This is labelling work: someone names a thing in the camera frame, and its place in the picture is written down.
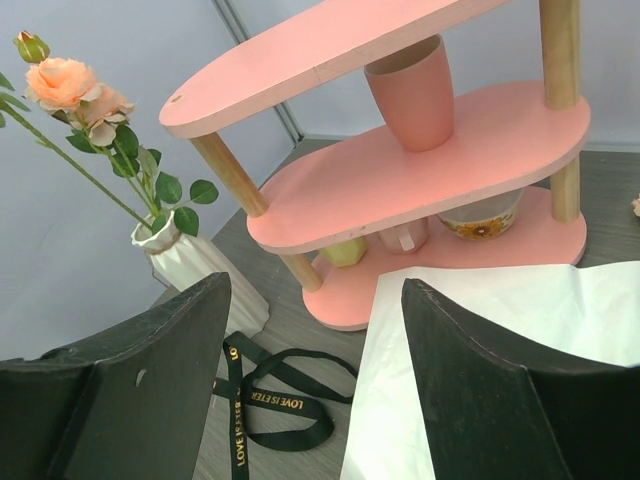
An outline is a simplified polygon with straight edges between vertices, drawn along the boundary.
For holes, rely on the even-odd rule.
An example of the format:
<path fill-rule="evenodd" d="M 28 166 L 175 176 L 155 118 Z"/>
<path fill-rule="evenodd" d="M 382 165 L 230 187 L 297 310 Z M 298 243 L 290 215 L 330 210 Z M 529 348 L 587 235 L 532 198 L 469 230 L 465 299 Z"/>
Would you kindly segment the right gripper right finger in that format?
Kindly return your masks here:
<path fill-rule="evenodd" d="M 635 479 L 639 370 L 564 353 L 454 302 L 402 288 L 439 479 Z"/>

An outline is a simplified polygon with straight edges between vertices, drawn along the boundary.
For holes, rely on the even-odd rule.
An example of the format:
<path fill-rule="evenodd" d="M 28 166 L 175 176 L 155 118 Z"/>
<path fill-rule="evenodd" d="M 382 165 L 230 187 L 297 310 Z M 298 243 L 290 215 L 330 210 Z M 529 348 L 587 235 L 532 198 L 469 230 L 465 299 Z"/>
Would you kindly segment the black ribbon gold lettering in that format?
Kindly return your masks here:
<path fill-rule="evenodd" d="M 216 379 L 212 394 L 229 403 L 229 448 L 231 476 L 250 477 L 248 442 L 282 452 L 304 452 L 326 442 L 335 430 L 323 402 L 344 405 L 354 396 L 342 395 L 286 363 L 288 358 L 327 360 L 344 368 L 352 377 L 358 370 L 347 361 L 323 351 L 289 348 L 271 354 L 241 332 L 223 341 L 228 377 Z M 257 432 L 250 424 L 249 409 L 257 407 L 306 418 L 312 424 L 301 430 Z"/>

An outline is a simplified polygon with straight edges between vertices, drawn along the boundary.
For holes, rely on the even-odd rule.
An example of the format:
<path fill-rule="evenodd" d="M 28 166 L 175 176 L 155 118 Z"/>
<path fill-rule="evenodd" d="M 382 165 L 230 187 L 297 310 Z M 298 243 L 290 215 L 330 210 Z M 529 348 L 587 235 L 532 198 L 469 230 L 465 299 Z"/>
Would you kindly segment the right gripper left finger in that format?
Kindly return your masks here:
<path fill-rule="evenodd" d="M 111 328 L 1 364 L 5 479 L 189 479 L 231 303 L 214 273 Z"/>

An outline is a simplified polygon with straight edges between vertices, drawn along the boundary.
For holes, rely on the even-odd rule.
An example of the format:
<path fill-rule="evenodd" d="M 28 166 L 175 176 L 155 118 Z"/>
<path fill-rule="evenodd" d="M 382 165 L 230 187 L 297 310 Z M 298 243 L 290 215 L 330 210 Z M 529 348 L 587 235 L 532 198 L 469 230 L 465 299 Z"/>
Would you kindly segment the white wrapping paper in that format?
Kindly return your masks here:
<path fill-rule="evenodd" d="M 401 308 L 404 281 L 425 281 L 459 305 L 543 345 L 587 359 L 639 363 L 639 264 L 448 270 L 411 267 L 377 283 L 351 409 L 344 479 L 435 474 Z"/>

